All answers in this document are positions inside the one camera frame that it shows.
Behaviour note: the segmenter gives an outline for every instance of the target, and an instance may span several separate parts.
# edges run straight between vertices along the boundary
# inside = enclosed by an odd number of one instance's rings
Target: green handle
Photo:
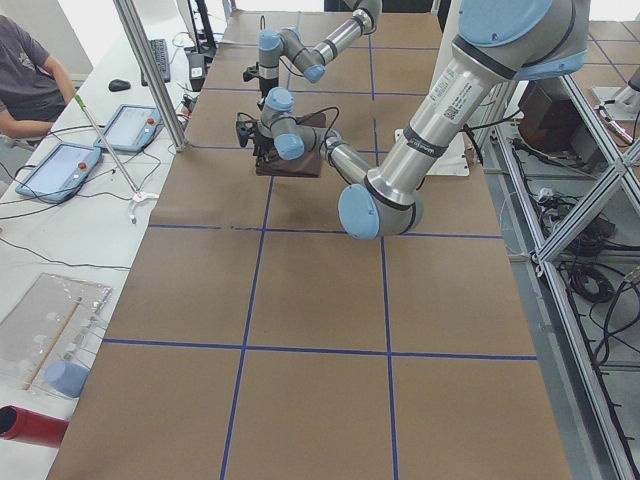
[[[76,99],[76,102],[78,102],[78,105],[80,105],[80,108],[87,108],[87,106],[84,104],[84,102],[80,98],[80,95],[76,95],[75,99]]]

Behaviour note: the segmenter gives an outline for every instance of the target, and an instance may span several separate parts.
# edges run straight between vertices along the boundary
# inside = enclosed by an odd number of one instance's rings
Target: tablet
[[[139,153],[155,137],[160,119],[155,107],[120,105],[104,127],[104,136],[116,151]],[[100,139],[95,146],[107,148]]]
[[[16,187],[16,193],[60,203],[80,190],[101,158],[97,147],[60,142]]]

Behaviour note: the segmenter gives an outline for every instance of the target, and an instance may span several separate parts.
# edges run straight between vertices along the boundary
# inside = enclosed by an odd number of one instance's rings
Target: computer mouse
[[[109,91],[110,92],[119,92],[121,90],[129,90],[131,88],[131,82],[127,80],[121,80],[116,78],[109,82]]]

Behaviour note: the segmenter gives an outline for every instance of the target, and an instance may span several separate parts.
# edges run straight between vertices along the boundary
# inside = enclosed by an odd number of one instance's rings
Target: keyboard
[[[158,65],[158,69],[160,70],[162,80],[165,82],[171,81],[171,64],[169,62],[167,41],[164,38],[154,38],[153,40],[149,40],[149,46],[151,47],[151,53],[153,53],[156,65]],[[144,78],[142,71],[140,71],[140,76],[142,77],[142,85],[147,86],[148,82]]]

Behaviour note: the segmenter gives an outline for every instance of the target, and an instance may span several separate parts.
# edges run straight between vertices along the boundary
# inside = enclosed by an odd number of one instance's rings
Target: red cylinder
[[[20,407],[0,408],[0,438],[59,447],[69,422]]]

